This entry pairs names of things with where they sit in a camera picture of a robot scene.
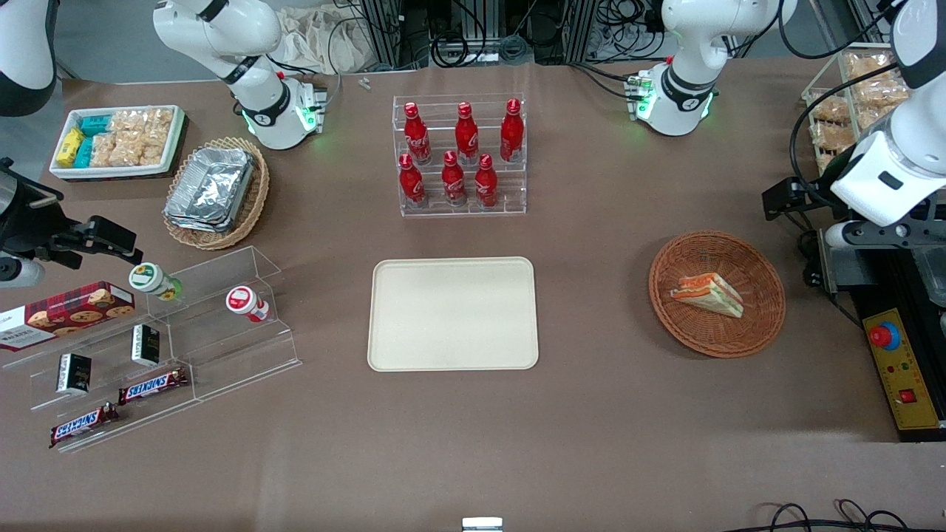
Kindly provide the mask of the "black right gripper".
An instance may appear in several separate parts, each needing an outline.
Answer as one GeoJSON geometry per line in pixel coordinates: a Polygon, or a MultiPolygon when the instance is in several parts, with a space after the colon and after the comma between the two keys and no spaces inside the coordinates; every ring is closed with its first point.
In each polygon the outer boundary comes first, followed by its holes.
{"type": "Polygon", "coordinates": [[[143,262],[143,252],[135,246],[136,233],[104,216],[88,219],[88,239],[56,239],[58,235],[69,235],[78,225],[61,208],[64,195],[14,171],[11,159],[3,159],[1,169],[1,240],[5,253],[67,268],[81,268],[84,255],[117,257],[132,265],[143,262]]]}

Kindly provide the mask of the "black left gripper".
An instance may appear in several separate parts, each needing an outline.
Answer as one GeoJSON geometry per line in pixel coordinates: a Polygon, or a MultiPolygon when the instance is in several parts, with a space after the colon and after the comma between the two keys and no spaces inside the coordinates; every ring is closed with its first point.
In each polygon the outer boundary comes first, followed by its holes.
{"type": "Polygon", "coordinates": [[[845,149],[831,159],[821,176],[811,182],[814,192],[808,192],[797,180],[781,180],[763,193],[766,203],[766,221],[774,221],[780,216],[791,213],[806,213],[811,210],[828,209],[835,222],[847,222],[854,218],[851,208],[831,191],[834,185],[847,171],[854,155],[855,147],[845,149]]]}

